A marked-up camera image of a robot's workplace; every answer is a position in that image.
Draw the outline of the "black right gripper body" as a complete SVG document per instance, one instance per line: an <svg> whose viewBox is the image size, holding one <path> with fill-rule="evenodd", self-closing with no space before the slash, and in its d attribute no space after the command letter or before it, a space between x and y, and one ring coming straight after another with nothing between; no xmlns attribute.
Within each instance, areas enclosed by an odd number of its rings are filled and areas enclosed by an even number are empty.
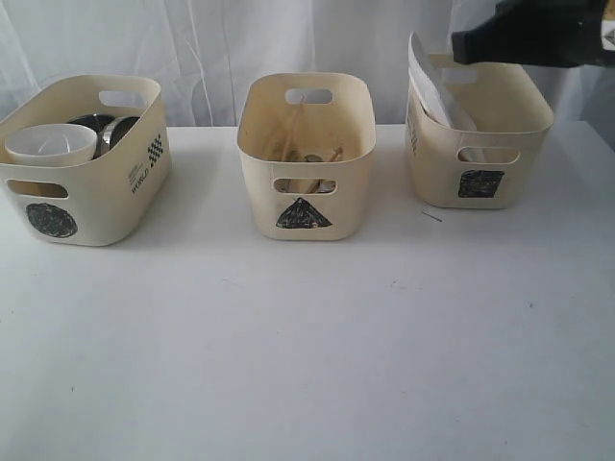
<svg viewBox="0 0 615 461"><path fill-rule="evenodd" d="M530 65L612 65L612 1L502 1L496 60Z"/></svg>

